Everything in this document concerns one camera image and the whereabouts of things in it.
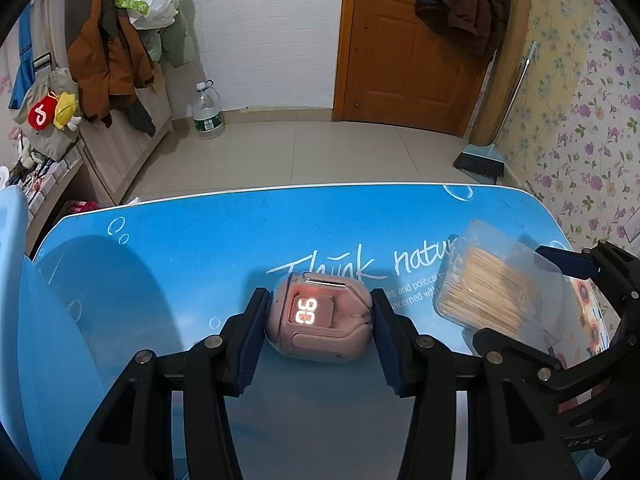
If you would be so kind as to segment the clear toothpick box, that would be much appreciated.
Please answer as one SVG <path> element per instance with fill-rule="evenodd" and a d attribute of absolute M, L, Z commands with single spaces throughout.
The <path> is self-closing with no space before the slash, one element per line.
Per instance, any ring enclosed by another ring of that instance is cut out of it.
<path fill-rule="evenodd" d="M 482 220 L 453 243 L 436 312 L 546 351 L 565 335 L 565 278 L 552 262 Z"/>

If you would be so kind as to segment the light blue plastic basin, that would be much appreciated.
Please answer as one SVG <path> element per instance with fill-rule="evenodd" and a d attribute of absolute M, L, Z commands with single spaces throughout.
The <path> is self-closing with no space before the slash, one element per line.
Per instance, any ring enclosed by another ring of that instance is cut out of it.
<path fill-rule="evenodd" d="M 1 425 L 41 479 L 61 477 L 104 397 L 70 312 L 25 256 L 22 191 L 1 191 Z"/>

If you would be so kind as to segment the green broom with dustpan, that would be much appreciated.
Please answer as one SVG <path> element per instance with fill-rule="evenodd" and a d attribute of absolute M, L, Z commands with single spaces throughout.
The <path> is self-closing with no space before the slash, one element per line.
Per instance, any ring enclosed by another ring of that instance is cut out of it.
<path fill-rule="evenodd" d="M 521 60 L 520 66 L 518 66 L 518 73 L 516 74 L 514 85 L 511 89 L 508 102 L 506 103 L 506 109 L 502 113 L 491 144 L 486 146 L 468 144 L 452 164 L 454 169 L 463 172 L 478 183 L 495 185 L 504 176 L 506 163 L 504 162 L 503 154 L 497 150 L 496 143 L 506 124 L 506 118 L 508 118 L 514 102 L 518 97 L 518 92 L 520 92 L 522 88 L 529 66 L 532 64 L 536 55 L 537 48 L 538 42 L 534 40 L 530 44 L 526 57 Z"/>

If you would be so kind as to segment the folding table with scenic print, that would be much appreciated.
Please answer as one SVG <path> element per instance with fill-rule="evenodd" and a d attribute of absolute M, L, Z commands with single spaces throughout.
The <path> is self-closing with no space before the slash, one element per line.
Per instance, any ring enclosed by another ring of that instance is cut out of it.
<path fill-rule="evenodd" d="M 434 300 L 452 243 L 474 220 L 533 250 L 573 250 L 548 209 L 514 188 L 342 184 L 71 214 L 46 236 L 34 265 L 76 322 L 106 396 L 138 351 L 190 350 L 220 334 L 256 288 L 272 299 L 277 282 L 292 272 L 353 278 L 370 293 L 382 289 L 419 333 L 472 356 L 477 330 L 440 316 Z M 567 370 L 612 340 L 597 286 L 564 278 L 565 335 L 543 352 Z M 367 351 L 346 363 L 282 356 L 265 332 L 252 382 L 224 402 L 239 479 L 401 479 L 413 400 L 386 382 L 373 330 Z M 190 478 L 180 392 L 171 396 L 170 414 L 174 478 Z M 469 479 L 467 443 L 460 392 L 450 479 Z"/>

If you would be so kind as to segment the cluttered side shelf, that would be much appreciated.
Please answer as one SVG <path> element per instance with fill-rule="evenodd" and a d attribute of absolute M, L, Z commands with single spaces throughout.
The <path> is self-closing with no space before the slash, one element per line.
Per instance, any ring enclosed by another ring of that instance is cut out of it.
<path fill-rule="evenodd" d="M 31 256 L 37 249 L 64 192 L 84 166 L 84 147 L 84 141 L 78 140 L 62 160 L 38 166 L 38 171 L 33 172 L 31 178 L 18 186 L 27 200 L 26 255 Z"/>

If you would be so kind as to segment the brown wooden door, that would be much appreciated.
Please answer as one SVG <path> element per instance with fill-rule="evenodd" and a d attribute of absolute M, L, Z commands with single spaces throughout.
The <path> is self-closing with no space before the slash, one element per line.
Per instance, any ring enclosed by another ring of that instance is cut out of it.
<path fill-rule="evenodd" d="M 487 55 L 414 13 L 416 0 L 342 0 L 333 117 L 463 136 Z"/>

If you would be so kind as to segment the large water bottle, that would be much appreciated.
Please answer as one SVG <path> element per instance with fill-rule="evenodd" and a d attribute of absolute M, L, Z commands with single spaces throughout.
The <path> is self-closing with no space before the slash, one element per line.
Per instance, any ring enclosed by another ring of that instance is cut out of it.
<path fill-rule="evenodd" d="M 194 128 L 201 138 L 215 139 L 224 132 L 220 95 L 211 79 L 196 85 L 196 100 L 192 112 Z"/>

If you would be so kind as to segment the yellow plush charm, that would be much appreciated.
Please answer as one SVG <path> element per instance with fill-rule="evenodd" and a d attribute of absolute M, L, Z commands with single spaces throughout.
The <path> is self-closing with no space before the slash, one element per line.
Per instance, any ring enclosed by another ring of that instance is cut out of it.
<path fill-rule="evenodd" d="M 77 131 L 82 118 L 76 114 L 78 102 L 73 93 L 63 92 L 58 96 L 54 110 L 53 125 L 58 130 Z"/>

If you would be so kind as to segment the brown orange hanging jacket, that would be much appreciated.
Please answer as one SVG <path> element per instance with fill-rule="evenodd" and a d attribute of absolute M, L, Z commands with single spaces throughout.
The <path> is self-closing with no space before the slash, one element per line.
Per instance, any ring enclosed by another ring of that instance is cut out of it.
<path fill-rule="evenodd" d="M 151 115 L 137 96 L 154 82 L 153 62 L 115 0 L 65 0 L 67 64 L 78 85 L 87 122 L 112 125 L 119 110 L 135 129 L 155 136 Z"/>

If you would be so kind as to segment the pale green hanging garment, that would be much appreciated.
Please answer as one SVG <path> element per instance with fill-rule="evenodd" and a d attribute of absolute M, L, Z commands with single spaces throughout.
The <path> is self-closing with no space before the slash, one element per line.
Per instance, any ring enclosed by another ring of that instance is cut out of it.
<path fill-rule="evenodd" d="M 178 68 L 191 63 L 195 58 L 194 42 L 181 12 L 178 12 L 171 25 L 140 30 L 139 36 L 154 63 L 165 60 L 173 68 Z"/>

